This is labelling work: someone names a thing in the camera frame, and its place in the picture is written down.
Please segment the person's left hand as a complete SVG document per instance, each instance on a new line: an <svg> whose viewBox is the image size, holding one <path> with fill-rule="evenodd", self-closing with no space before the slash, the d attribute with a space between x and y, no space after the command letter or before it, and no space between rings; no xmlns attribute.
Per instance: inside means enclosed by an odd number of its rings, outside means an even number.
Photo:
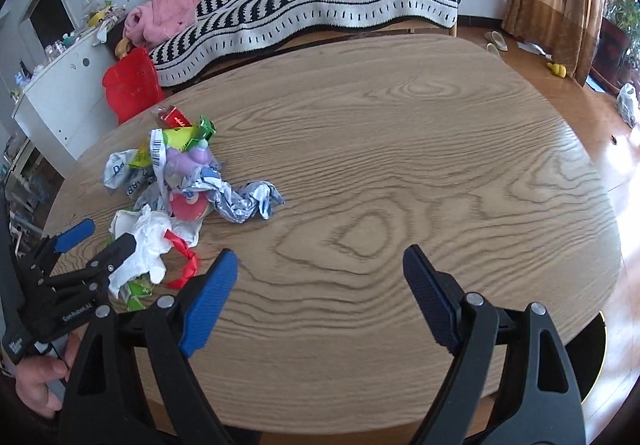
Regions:
<svg viewBox="0 0 640 445"><path fill-rule="evenodd" d="M61 410L63 402L51 391L48 384L56 380L70 379L81 336L77 332L68 335L62 359L32 356L23 359L15 367L15 390L23 404L38 416L52 419Z"/></svg>

